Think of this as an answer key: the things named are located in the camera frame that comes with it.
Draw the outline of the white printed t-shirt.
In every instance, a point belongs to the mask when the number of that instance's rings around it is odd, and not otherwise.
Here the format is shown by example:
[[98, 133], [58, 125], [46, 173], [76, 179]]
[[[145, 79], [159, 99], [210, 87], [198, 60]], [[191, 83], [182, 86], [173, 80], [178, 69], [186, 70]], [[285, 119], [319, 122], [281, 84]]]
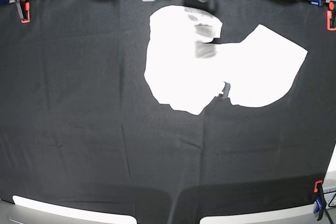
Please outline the white printed t-shirt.
[[170, 5], [149, 18], [144, 78], [160, 104], [199, 115], [224, 94], [261, 108], [291, 89], [307, 50], [264, 25], [240, 42], [214, 43], [222, 22], [200, 9]]

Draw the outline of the orange clamp far right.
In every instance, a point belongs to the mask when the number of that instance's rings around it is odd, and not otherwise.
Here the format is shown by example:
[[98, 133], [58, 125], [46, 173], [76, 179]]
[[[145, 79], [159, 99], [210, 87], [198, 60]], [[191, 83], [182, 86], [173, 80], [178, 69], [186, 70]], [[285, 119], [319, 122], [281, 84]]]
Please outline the orange clamp far right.
[[327, 30], [335, 31], [335, 1], [330, 1], [328, 3]]

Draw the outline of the orange blue clamp near right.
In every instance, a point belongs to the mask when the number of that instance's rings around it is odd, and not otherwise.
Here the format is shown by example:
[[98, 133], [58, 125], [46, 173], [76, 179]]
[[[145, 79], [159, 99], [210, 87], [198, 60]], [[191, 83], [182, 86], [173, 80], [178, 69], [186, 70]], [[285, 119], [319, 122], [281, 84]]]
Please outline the orange blue clamp near right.
[[323, 181], [318, 180], [315, 182], [315, 185], [314, 185], [314, 193], [316, 194], [316, 198], [315, 198], [315, 207], [313, 210], [313, 214], [315, 215], [315, 217], [317, 217], [317, 221], [322, 220], [323, 215], [324, 215], [324, 209], [326, 206], [322, 184], [323, 184]]

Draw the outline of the black table cloth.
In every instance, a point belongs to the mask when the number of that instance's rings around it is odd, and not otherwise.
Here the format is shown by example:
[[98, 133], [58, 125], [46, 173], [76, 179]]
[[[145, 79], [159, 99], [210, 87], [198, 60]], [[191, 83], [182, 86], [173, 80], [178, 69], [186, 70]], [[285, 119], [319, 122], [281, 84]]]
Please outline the black table cloth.
[[[198, 116], [144, 79], [149, 17], [167, 5], [223, 21], [221, 42], [263, 24], [308, 51], [291, 90], [260, 108], [215, 98]], [[1, 6], [1, 199], [198, 223], [308, 205], [335, 146], [335, 33], [325, 9], [286, 0], [35, 0]]]

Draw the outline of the orange black clamp far left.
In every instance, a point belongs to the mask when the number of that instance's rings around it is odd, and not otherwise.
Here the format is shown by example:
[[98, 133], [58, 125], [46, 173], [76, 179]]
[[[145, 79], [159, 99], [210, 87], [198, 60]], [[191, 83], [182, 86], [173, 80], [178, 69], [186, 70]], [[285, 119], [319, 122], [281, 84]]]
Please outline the orange black clamp far left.
[[28, 0], [15, 0], [19, 18], [22, 24], [30, 22], [30, 5]]

